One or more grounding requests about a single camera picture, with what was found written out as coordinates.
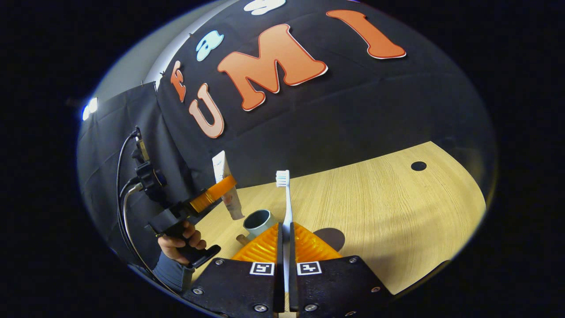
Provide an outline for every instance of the small brown object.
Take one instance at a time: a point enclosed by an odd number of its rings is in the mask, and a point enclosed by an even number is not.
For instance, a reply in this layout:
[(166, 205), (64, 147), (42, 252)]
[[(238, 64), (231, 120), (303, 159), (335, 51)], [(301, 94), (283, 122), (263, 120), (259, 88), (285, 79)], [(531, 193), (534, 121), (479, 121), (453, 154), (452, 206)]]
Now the small brown object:
[(240, 234), (237, 236), (237, 241), (240, 242), (242, 245), (247, 245), (247, 243), (251, 242), (245, 235)]

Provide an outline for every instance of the orange letter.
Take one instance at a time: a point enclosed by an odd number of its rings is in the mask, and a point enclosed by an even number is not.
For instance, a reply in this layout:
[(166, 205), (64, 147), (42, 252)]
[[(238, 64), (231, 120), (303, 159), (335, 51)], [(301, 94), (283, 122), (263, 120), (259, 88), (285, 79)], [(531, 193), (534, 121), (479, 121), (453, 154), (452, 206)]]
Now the orange letter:
[(180, 102), (184, 102), (184, 94), (186, 94), (186, 87), (182, 86), (184, 77), (179, 70), (180, 62), (176, 61), (173, 67), (173, 74), (171, 74), (171, 83), (175, 86), (177, 93), (179, 93)]
[(379, 29), (375, 28), (361, 12), (351, 10), (332, 10), (326, 12), (327, 16), (340, 19), (355, 30), (369, 45), (367, 53), (378, 59), (397, 58), (406, 56), (406, 51), (400, 46), (390, 42)]
[(204, 83), (200, 86), (197, 93), (198, 98), (204, 101), (209, 111), (214, 117), (214, 124), (210, 125), (202, 112), (198, 108), (198, 101), (193, 100), (188, 107), (188, 112), (196, 119), (200, 129), (210, 138), (218, 138), (224, 132), (224, 118), (221, 116), (220, 110), (212, 100), (212, 96), (208, 93), (208, 84)]
[(277, 62), (284, 70), (284, 82), (298, 85), (322, 75), (328, 66), (316, 61), (290, 35), (288, 24), (279, 24), (259, 35), (259, 58), (231, 52), (220, 64), (218, 71), (226, 72), (243, 98), (241, 107), (247, 111), (265, 102), (265, 93), (257, 92), (249, 80), (271, 93), (279, 92)]

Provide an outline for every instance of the gray cup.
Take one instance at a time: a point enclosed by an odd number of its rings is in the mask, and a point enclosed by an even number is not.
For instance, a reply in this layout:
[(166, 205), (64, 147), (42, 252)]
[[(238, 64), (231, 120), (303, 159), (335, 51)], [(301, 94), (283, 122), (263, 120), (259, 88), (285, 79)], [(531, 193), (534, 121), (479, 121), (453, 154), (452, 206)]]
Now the gray cup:
[(251, 213), (244, 220), (244, 229), (249, 231), (247, 239), (253, 240), (276, 223), (277, 220), (269, 210), (262, 209)]

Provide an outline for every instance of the light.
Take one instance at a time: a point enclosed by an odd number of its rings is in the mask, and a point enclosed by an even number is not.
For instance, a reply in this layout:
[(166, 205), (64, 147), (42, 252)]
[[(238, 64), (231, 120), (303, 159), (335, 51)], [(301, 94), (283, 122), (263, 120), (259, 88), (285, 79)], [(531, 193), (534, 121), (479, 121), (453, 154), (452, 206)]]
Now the light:
[(88, 116), (90, 116), (90, 109), (88, 108), (88, 105), (86, 105), (84, 107), (84, 111), (82, 112), (82, 119), (85, 121), (88, 119)]
[(95, 97), (93, 99), (91, 99), (88, 102), (88, 109), (90, 110), (90, 113), (92, 114), (93, 112), (95, 112), (98, 109), (98, 97)]

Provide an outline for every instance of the letter m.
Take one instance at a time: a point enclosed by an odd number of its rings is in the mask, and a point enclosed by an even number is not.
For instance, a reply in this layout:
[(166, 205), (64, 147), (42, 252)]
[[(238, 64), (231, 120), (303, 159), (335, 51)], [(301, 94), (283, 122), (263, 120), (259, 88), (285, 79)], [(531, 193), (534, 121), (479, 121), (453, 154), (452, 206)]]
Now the letter m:
[(276, 63), (284, 70), (284, 82), (295, 86), (318, 77), (328, 70), (322, 61), (316, 61), (290, 35), (288, 24), (279, 24), (259, 35), (259, 57), (240, 52), (228, 54), (218, 64), (240, 92), (244, 110), (252, 110), (265, 102), (265, 93), (256, 91), (249, 80), (271, 93), (279, 92), (279, 75)]

